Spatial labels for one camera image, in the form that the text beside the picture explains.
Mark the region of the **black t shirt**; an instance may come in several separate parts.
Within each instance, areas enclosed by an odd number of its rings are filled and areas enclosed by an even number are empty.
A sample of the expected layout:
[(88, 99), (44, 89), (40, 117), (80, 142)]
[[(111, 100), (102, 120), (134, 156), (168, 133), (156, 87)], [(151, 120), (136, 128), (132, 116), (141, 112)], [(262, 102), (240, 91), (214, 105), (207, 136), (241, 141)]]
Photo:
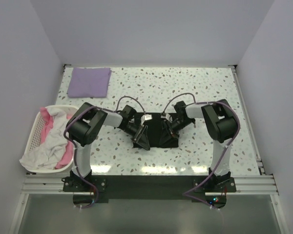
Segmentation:
[(152, 120), (146, 122), (147, 137), (151, 148), (178, 148), (179, 140), (174, 138), (167, 143), (160, 144), (160, 138), (163, 133), (161, 114), (151, 113)]

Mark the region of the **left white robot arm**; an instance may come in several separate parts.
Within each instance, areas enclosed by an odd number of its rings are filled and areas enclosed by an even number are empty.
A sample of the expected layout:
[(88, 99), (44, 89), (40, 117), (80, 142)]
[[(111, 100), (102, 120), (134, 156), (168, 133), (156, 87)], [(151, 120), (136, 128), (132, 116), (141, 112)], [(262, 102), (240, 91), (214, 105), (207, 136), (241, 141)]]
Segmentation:
[(131, 141), (138, 147), (150, 150), (145, 121), (151, 120), (152, 115), (144, 114), (141, 123), (136, 124), (132, 121), (135, 114), (136, 110), (128, 105), (121, 111), (113, 112), (85, 102), (69, 120), (63, 135), (74, 146), (71, 171), (77, 175), (74, 180), (76, 188), (87, 191), (91, 187), (91, 179), (88, 177), (91, 174), (91, 144), (103, 126), (122, 130), (131, 136)]

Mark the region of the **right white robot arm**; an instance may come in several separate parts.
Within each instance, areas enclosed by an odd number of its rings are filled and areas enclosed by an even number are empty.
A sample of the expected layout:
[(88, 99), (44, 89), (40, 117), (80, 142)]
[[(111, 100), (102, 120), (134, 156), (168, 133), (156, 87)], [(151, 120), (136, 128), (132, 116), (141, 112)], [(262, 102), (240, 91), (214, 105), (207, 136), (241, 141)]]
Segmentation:
[(204, 119), (209, 136), (213, 140), (213, 157), (209, 167), (208, 187), (220, 191), (225, 186), (225, 179), (230, 177), (230, 151), (233, 141), (240, 131), (240, 120), (227, 100), (198, 102), (186, 105), (180, 101), (174, 105), (177, 117), (171, 120), (166, 111), (161, 118), (162, 134), (159, 146), (168, 146), (179, 138), (178, 132), (197, 118)]

